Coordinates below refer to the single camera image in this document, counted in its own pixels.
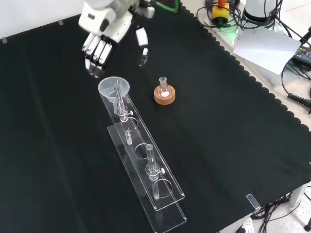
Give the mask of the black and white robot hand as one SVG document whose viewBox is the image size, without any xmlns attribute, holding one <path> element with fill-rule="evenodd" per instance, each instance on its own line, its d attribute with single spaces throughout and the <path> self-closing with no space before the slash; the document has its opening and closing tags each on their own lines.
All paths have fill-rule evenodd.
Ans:
<svg viewBox="0 0 311 233">
<path fill-rule="evenodd" d="M 89 75 L 104 74 L 113 49 L 126 37 L 134 16 L 153 18 L 150 0 L 86 0 L 79 26 L 89 33 L 82 46 L 85 68 Z"/>
</svg>

